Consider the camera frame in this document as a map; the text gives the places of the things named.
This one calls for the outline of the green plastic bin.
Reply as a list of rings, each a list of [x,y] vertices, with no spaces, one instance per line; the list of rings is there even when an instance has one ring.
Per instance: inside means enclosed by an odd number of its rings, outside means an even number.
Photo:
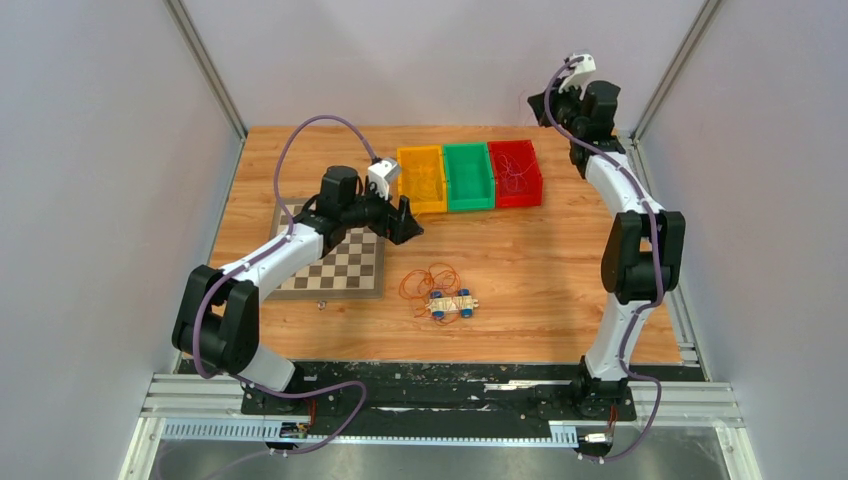
[[[449,212],[495,208],[495,180],[486,143],[443,146]]]

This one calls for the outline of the yellow plastic bin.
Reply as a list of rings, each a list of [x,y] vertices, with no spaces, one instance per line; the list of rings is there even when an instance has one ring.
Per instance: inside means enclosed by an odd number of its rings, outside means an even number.
[[[442,147],[401,147],[397,161],[402,167],[398,191],[409,198],[412,213],[445,213],[448,202]]]

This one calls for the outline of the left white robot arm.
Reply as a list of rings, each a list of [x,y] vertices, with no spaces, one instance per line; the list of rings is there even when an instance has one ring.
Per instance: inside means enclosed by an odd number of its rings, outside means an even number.
[[[392,202],[391,184],[401,167],[375,161],[364,178],[347,166],[331,166],[320,191],[289,217],[286,229],[242,259],[216,269],[196,267],[188,276],[172,344],[189,354],[204,378],[230,375],[267,390],[282,414],[300,410],[306,388],[295,364],[260,343],[260,306],[287,279],[331,253],[351,229],[368,228],[395,245],[422,234],[410,201]]]

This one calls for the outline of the aluminium frame post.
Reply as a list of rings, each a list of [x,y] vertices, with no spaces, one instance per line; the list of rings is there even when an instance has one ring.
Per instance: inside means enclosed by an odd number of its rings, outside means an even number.
[[[694,20],[686,31],[683,40],[639,117],[637,125],[630,136],[634,142],[639,142],[647,133],[654,118],[673,89],[676,80],[687,66],[691,56],[723,4],[724,1],[722,0],[706,0],[701,3]]]
[[[193,56],[211,93],[221,108],[225,119],[240,141],[244,143],[248,136],[246,124],[226,88],[223,78],[202,40],[185,2],[181,0],[164,0],[163,3],[189,52]]]

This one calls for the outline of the wooden toy car blue wheels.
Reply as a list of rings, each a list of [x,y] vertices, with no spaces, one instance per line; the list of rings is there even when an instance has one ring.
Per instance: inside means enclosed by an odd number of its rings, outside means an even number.
[[[425,308],[435,320],[445,320],[451,314],[470,318],[479,306],[479,300],[473,297],[468,289],[460,289],[454,295],[439,290],[433,291]]]

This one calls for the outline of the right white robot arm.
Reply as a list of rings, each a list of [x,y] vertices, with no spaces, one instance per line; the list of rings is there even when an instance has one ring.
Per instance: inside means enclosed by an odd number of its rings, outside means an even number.
[[[683,214],[656,202],[628,165],[614,126],[619,92],[607,81],[581,88],[556,78],[528,99],[538,123],[567,138],[572,164],[612,217],[601,260],[607,303],[568,395],[582,418],[598,418],[624,405],[643,326],[678,284],[686,229]]]

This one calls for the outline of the wooden chessboard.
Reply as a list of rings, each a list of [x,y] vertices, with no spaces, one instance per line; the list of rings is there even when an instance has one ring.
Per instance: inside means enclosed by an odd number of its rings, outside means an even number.
[[[346,233],[327,256],[302,268],[270,300],[378,299],[384,291],[385,240],[367,228]]]

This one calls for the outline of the red plastic bin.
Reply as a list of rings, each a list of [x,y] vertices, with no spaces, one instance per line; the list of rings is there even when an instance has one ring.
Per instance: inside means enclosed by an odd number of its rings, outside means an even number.
[[[541,206],[544,180],[532,141],[490,141],[487,146],[495,180],[495,208]]]

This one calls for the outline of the right aluminium frame post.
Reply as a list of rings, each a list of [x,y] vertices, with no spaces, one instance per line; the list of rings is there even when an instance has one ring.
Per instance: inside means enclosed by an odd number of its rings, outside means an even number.
[[[683,40],[639,117],[637,125],[630,136],[634,142],[639,142],[647,133],[654,118],[673,89],[676,80],[687,66],[691,56],[723,4],[724,1],[722,0],[706,0],[701,3],[694,20],[686,31]]]

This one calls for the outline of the left aluminium frame post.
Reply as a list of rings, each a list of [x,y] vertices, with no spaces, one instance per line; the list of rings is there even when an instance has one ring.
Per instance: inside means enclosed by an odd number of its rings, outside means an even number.
[[[221,108],[225,119],[240,141],[244,143],[248,136],[246,124],[226,88],[223,78],[202,40],[185,2],[181,0],[164,0],[163,3],[189,52],[193,56],[211,93]]]

